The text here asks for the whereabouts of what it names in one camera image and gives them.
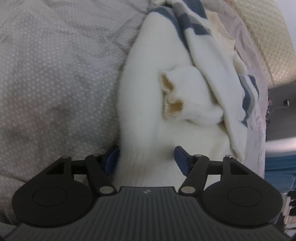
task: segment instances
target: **beige pillow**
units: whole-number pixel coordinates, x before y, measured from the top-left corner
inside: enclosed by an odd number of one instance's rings
[[[296,80],[296,54],[275,0],[225,0],[239,14],[258,47],[268,87]]]

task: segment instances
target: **metal pin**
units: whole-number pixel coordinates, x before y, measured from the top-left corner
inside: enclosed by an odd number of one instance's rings
[[[186,194],[192,194],[195,192],[195,188],[191,186],[185,186],[181,188],[181,192]]]
[[[110,186],[103,186],[99,189],[99,192],[103,194],[110,194],[114,192],[114,188]]]

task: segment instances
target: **blue clip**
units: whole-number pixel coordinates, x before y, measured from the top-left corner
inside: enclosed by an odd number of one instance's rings
[[[113,146],[104,155],[102,155],[101,163],[103,165],[103,170],[107,176],[114,172],[119,154],[119,147]]]
[[[181,146],[177,146],[174,151],[174,157],[183,175],[187,176],[191,171],[189,160],[191,155],[189,155]]]

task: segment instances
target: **blue stripe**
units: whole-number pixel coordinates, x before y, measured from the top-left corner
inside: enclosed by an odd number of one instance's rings
[[[191,11],[195,12],[202,18],[207,18],[207,15],[205,14],[205,9],[200,0],[183,0],[183,2]]]
[[[250,107],[250,103],[251,103],[251,96],[249,94],[249,92],[247,91],[247,89],[245,88],[244,84],[242,83],[241,79],[240,79],[240,76],[239,77],[239,81],[242,85],[242,88],[244,89],[244,99],[242,101],[242,107],[244,109],[244,111],[246,112],[246,115],[244,117],[244,119],[241,121],[241,123],[243,123],[243,125],[245,127],[248,127],[248,124],[247,124],[247,119],[249,118],[249,114],[248,114],[248,109]]]
[[[168,7],[158,7],[158,8],[155,8],[155,9],[152,9],[151,12],[157,12],[159,14],[161,14],[162,16],[164,16],[165,18],[167,18],[169,21],[171,21],[171,23],[174,25],[176,31],[177,31],[177,34],[178,34],[178,37],[179,39],[182,41],[183,45],[185,46],[185,48],[188,50],[188,45],[187,45],[187,42],[184,38],[184,35],[183,35],[183,32],[181,31],[181,28],[180,28],[180,24],[178,23],[178,21],[168,12],[167,10]]]
[[[255,77],[252,76],[252,75],[248,75],[248,77],[250,78],[250,80],[251,80],[253,86],[255,87],[255,89],[256,89],[256,91],[257,91],[257,93],[258,93],[258,98],[259,98],[259,89],[258,89],[258,86],[257,86],[257,83],[256,83],[256,79],[255,79]]]
[[[206,29],[202,25],[191,23],[189,16],[186,13],[183,13],[178,18],[178,20],[183,31],[185,31],[185,29],[187,28],[192,28],[196,35],[209,35],[208,31],[206,31]]]

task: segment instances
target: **ribbed surface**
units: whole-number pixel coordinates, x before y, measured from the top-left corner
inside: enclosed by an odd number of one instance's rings
[[[173,188],[122,188],[98,200],[79,221],[61,228],[21,225],[8,241],[247,241],[288,238],[269,225],[256,230],[235,229],[208,217],[197,201]]]

